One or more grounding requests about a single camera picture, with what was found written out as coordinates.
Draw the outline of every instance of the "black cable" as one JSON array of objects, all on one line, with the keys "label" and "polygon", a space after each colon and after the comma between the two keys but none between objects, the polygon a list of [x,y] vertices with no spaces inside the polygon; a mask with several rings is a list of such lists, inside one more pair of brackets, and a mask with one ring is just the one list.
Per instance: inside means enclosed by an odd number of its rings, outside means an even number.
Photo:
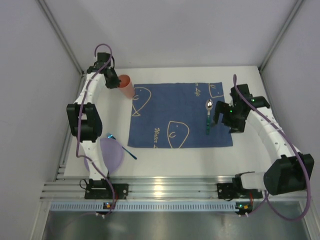
[{"label": "black cable", "polygon": [[81,179],[81,180],[80,180],[80,182],[79,182],[79,186],[80,186],[80,188],[82,188],[82,189],[86,190],[83,186],[81,186],[81,181],[84,181],[84,182],[85,182],[85,186],[87,186],[87,185],[88,185],[87,181],[83,178],[83,179]]}]

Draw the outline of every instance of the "fish outline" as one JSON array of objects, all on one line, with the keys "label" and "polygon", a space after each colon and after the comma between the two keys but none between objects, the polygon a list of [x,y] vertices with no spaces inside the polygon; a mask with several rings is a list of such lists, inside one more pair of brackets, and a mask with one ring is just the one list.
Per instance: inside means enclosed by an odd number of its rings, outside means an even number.
[{"label": "fish outline", "polygon": [[149,95],[148,100],[138,110],[136,110],[136,108],[135,108],[134,101],[139,99],[139,95],[137,94],[132,98],[132,108],[134,110],[134,113],[131,115],[132,117],[140,117],[141,116],[139,111],[145,107],[145,105],[149,102],[149,100],[151,99],[151,96],[152,96],[151,91],[148,88],[144,87],[144,86],[137,86],[137,87],[134,88],[134,90],[136,90],[136,89],[145,89],[150,93],[150,95]]},{"label": "fish outline", "polygon": [[213,83],[208,83],[208,87],[209,87],[209,94],[210,94],[210,97],[212,99],[215,99],[215,98],[220,98],[220,97],[223,97],[224,95],[218,95],[218,96],[212,96],[212,93],[211,93],[211,88],[212,89],[216,89],[216,85],[214,85]]},{"label": "fish outline", "polygon": [[170,124],[172,124],[172,123],[185,125],[186,128],[188,129],[188,133],[187,133],[187,135],[185,136],[184,140],[182,141],[182,143],[180,144],[179,147],[176,147],[176,149],[179,149],[179,148],[182,147],[182,145],[183,145],[183,144],[185,143],[185,141],[187,140],[187,138],[188,138],[188,136],[189,136],[189,133],[190,133],[190,128],[189,128],[188,125],[185,124],[184,122],[181,122],[181,121],[169,121],[168,127],[167,127],[167,129],[166,129],[166,136],[167,136],[167,138],[168,138],[169,145],[170,145],[170,147],[171,147],[172,149],[173,149],[174,147],[172,147],[172,144],[171,144],[171,142],[170,142],[170,138],[175,138],[175,137],[176,137],[176,135],[172,136],[172,134],[175,134],[175,133],[176,133],[175,131],[169,133],[169,127],[170,127]]}]

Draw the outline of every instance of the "gray floor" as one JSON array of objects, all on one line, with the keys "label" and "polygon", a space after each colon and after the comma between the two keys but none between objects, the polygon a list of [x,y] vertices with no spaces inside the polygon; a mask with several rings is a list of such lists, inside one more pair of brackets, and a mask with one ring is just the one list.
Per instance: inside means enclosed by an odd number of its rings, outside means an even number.
[{"label": "gray floor", "polygon": [[[291,218],[301,212],[296,203],[275,206]],[[267,205],[249,218],[215,212],[115,212],[103,220],[95,215],[79,217],[81,214],[51,212],[42,240],[309,239],[303,221],[284,221]]]}]

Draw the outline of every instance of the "purple plate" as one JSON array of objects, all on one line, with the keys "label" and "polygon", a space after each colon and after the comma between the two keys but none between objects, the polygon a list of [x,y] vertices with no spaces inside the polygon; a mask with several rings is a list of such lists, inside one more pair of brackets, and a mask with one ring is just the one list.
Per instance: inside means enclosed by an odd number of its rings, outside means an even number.
[{"label": "purple plate", "polygon": [[[124,149],[121,144],[112,138],[100,138],[102,157],[106,168],[112,174],[116,171],[124,160]],[[88,161],[84,160],[84,165],[89,171]]]}]

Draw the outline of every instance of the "fish drawing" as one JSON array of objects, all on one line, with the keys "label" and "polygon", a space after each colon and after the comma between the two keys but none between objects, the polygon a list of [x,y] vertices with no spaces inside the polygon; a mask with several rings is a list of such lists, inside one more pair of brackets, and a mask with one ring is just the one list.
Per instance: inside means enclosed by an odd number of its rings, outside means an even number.
[{"label": "fish drawing", "polygon": [[141,109],[143,109],[146,104],[151,99],[151,91],[143,86],[135,87],[135,96],[132,98],[132,117],[139,117]]},{"label": "fish drawing", "polygon": [[210,97],[212,99],[220,98],[224,96],[223,92],[218,92],[218,90],[216,89],[216,85],[214,85],[213,83],[208,83],[208,87],[209,87]]},{"label": "fish drawing", "polygon": [[172,149],[179,149],[187,140],[190,133],[188,125],[180,121],[169,121],[167,138]]}]

